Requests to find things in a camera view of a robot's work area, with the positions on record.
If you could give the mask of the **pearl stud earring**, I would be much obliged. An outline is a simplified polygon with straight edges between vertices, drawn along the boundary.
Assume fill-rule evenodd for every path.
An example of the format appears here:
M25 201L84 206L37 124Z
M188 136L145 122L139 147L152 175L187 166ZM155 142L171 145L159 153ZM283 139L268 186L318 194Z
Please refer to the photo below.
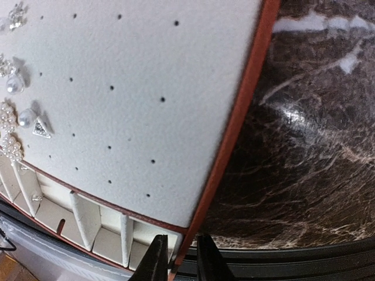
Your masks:
M37 114L31 108L23 110L18 115L18 124L22 128L30 128L36 121Z

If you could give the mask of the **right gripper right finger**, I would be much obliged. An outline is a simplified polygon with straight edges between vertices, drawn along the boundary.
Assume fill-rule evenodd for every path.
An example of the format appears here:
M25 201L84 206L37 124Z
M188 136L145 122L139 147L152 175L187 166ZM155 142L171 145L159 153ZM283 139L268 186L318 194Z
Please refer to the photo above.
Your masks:
M200 235L197 238L197 279L236 280L213 239L208 234Z

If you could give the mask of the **beige jewelry tray insert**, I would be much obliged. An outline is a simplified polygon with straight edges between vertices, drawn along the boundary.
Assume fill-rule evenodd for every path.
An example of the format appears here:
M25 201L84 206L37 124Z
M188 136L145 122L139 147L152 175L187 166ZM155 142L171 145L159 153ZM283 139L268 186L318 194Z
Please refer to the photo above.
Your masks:
M1 230L71 280L181 264L252 99L279 1L2 1ZM22 128L31 108L52 138Z

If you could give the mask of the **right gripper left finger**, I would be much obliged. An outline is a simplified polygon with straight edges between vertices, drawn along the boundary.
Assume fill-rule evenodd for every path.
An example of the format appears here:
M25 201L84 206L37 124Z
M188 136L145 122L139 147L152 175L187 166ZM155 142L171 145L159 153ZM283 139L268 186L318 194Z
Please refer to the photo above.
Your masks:
M136 280L157 281L167 279L168 236L156 235L136 270Z

